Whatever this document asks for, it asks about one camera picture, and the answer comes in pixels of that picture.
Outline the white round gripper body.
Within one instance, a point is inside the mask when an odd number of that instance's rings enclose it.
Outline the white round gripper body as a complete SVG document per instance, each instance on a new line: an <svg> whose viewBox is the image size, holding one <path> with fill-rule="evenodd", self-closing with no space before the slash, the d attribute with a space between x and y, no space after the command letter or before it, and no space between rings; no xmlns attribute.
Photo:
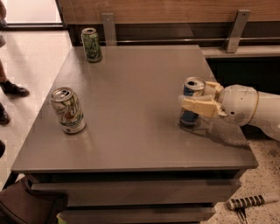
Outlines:
<svg viewBox="0 0 280 224"><path fill-rule="evenodd" d="M253 117L258 102L258 93L252 87L232 85L225 87L219 96L218 102L225 115L221 115L227 123L243 126Z"/></svg>

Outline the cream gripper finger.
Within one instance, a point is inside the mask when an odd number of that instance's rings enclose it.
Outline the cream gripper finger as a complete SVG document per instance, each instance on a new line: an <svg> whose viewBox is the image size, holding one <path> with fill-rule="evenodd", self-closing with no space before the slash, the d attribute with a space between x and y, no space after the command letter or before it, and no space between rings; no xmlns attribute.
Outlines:
<svg viewBox="0 0 280 224"><path fill-rule="evenodd" d="M201 100L200 98L186 97L181 95L178 98L181 108L191 111L204 117L227 117L228 114L223 110L222 105L216 100Z"/></svg>
<svg viewBox="0 0 280 224"><path fill-rule="evenodd" d="M224 87L218 83L218 82L213 82L213 81L207 81L205 90L204 90L204 95L214 95L217 96L220 94L220 92L224 89Z"/></svg>

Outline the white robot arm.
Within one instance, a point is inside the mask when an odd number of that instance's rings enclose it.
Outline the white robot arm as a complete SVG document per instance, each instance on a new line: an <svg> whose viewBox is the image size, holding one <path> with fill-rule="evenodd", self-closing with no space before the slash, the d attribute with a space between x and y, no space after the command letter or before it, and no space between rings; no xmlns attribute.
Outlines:
<svg viewBox="0 0 280 224"><path fill-rule="evenodd" d="M202 95L182 96L181 106L199 116L219 117L239 126L251 125L280 141L280 95L256 91L252 87L222 87L207 81Z"/></svg>

